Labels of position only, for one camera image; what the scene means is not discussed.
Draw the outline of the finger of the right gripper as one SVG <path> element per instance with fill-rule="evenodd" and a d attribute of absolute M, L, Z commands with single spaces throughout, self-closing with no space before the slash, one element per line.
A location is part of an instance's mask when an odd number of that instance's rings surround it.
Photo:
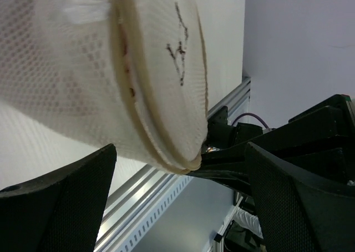
<path fill-rule="evenodd" d="M 218 170 L 195 170 L 188 173 L 188 176 L 212 180 L 234 191 L 251 191 L 249 178 L 244 173 Z"/>

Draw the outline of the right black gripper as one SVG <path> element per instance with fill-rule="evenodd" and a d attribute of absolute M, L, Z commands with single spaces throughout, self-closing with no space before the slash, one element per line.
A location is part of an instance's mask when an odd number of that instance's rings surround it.
<path fill-rule="evenodd" d="M 202 155 L 201 169 L 246 174 L 251 142 L 309 172 L 341 183 L 354 180 L 354 103 L 336 94 L 267 133 Z"/>

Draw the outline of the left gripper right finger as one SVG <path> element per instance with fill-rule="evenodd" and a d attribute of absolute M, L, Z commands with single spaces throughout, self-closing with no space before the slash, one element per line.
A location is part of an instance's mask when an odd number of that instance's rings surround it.
<path fill-rule="evenodd" d="M 267 251 L 354 251 L 354 187 L 248 143 L 245 161 Z"/>

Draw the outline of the beige round mesh laundry bag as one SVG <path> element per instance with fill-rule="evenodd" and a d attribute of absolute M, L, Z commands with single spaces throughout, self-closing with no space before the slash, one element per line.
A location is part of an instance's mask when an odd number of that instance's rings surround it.
<path fill-rule="evenodd" d="M 208 99 L 196 0 L 1 0 L 1 100 L 121 157 L 199 169 Z"/>

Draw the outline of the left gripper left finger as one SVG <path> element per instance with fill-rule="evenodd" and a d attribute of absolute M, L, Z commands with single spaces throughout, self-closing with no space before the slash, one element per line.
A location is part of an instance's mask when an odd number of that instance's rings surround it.
<path fill-rule="evenodd" d="M 109 144 L 1 190 L 1 251 L 93 251 L 116 163 Z"/>

